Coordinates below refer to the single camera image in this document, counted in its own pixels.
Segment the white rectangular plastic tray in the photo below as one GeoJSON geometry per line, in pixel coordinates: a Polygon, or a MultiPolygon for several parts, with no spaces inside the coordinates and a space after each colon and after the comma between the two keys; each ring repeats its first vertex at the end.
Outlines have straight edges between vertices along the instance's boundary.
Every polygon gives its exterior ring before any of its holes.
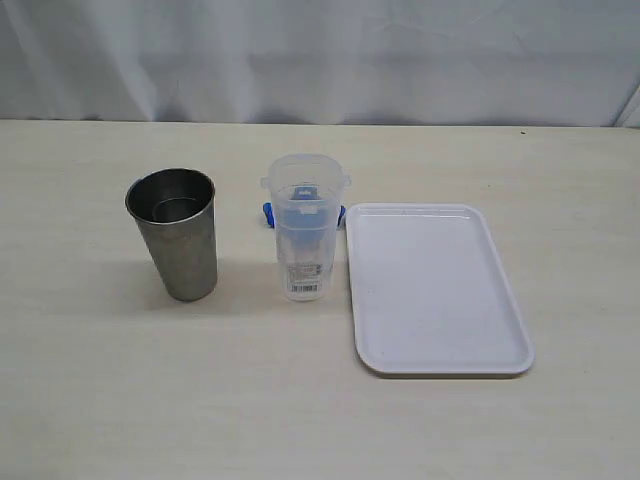
{"type": "Polygon", "coordinates": [[[380,376],[516,377],[535,350],[482,213],[360,203],[346,213],[354,340],[380,376]]]}

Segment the clear tall plastic container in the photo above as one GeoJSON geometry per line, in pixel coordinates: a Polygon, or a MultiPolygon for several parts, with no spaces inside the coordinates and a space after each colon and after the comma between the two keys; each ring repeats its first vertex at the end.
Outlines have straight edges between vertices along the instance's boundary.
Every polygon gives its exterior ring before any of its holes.
{"type": "Polygon", "coordinates": [[[351,179],[334,159],[292,154],[274,161],[261,179],[270,201],[263,211],[276,235],[276,256],[284,295],[312,301],[327,291],[342,204],[351,179]]]}

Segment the blue plastic container lid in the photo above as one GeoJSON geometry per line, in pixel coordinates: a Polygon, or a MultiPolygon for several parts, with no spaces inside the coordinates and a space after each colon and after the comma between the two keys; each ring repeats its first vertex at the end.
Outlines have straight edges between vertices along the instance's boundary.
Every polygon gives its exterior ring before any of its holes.
{"type": "Polygon", "coordinates": [[[333,210],[322,205],[317,185],[303,184],[295,186],[290,200],[303,203],[302,207],[281,208],[274,215],[272,204],[266,202],[262,210],[266,223],[275,228],[277,221],[282,221],[282,235],[294,245],[310,248],[320,242],[328,232],[329,220],[333,218],[333,210]]]}

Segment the stainless steel tumbler cup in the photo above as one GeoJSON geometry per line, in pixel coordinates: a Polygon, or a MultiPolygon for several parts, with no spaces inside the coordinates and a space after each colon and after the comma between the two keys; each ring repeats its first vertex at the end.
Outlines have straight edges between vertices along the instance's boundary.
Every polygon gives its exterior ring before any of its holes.
{"type": "Polygon", "coordinates": [[[126,193],[125,207],[176,300],[199,300],[216,287],[214,200],[212,179],[186,168],[153,172],[126,193]]]}

